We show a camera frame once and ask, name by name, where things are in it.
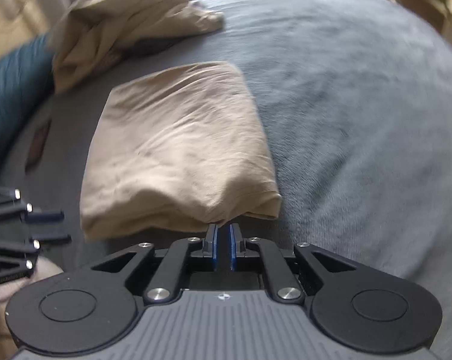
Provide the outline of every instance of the beige cloth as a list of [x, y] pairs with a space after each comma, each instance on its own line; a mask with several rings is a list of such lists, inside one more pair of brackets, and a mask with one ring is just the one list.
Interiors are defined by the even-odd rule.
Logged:
[[255, 101], [234, 66], [174, 67], [112, 90], [81, 189], [87, 239], [200, 232], [242, 214], [277, 218], [280, 205]]
[[218, 30], [223, 14], [189, 0], [77, 0], [52, 31], [56, 92], [100, 74], [139, 39]]
[[4, 310], [9, 298], [22, 287], [63, 272], [61, 268], [44, 257], [38, 257], [35, 273], [31, 278], [22, 278], [0, 284], [0, 360], [10, 359], [18, 350], [4, 319]]

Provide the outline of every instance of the silver bolt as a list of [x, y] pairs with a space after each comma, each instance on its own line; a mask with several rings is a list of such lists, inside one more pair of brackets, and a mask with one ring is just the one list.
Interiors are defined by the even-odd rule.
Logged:
[[301, 296], [301, 291], [294, 287], [281, 288], [278, 297], [282, 299], [297, 299]]
[[170, 292], [166, 288], [153, 288], [147, 293], [148, 298], [151, 300], [164, 300], [170, 295]]

